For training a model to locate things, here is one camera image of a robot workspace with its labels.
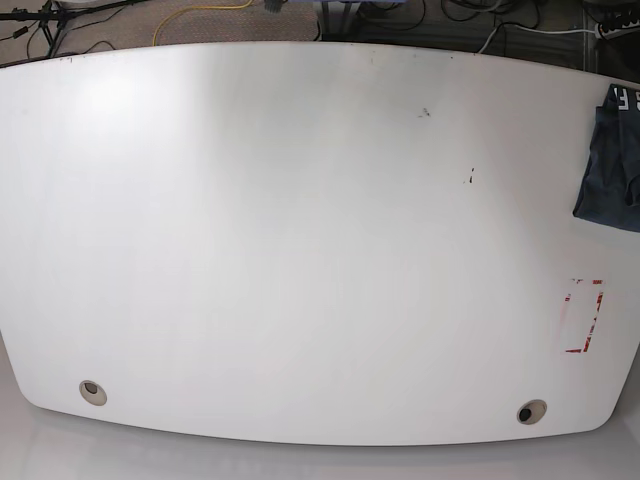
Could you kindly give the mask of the white power strip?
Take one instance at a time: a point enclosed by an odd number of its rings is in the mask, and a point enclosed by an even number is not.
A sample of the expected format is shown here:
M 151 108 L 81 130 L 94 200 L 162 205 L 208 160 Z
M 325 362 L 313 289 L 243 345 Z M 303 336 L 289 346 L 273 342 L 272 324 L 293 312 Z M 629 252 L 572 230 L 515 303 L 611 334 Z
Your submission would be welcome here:
M 612 40 L 625 35 L 638 33 L 639 29 L 639 11 L 629 10 L 616 17 L 598 23 L 595 33 L 599 39 Z

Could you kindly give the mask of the black tripod stand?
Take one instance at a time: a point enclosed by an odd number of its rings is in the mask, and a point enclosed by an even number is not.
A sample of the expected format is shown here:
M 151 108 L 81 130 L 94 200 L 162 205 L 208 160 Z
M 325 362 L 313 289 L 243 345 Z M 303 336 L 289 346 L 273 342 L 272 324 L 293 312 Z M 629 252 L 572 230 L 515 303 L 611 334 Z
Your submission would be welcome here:
M 17 40 L 34 29 L 33 34 L 41 32 L 44 35 L 48 45 L 44 57 L 51 59 L 58 53 L 63 42 L 63 34 L 70 22 L 111 10 L 120 12 L 124 8 L 142 3 L 145 3 L 145 0 L 114 1 L 90 7 L 66 7 L 64 1 L 46 1 L 38 11 L 15 7 L 10 12 L 2 12 L 1 21 L 26 23 L 26 25 L 2 37 L 1 42 Z

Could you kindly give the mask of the dark blue T-shirt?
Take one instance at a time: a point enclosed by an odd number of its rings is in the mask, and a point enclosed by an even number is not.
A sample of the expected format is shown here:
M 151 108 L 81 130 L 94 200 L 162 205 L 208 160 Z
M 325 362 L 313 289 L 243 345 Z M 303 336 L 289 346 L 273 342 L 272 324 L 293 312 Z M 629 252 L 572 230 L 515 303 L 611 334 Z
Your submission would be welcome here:
M 612 84 L 596 108 L 589 158 L 573 216 L 639 230 L 639 91 Z

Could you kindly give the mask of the red tape rectangle marking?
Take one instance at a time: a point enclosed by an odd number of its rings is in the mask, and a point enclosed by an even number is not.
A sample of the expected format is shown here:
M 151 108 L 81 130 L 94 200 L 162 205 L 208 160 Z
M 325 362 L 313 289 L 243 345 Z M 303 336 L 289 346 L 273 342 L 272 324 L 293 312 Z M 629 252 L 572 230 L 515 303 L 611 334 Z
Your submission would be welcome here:
M 586 353 L 604 297 L 601 279 L 572 278 L 564 297 L 558 325 L 558 344 L 562 353 Z

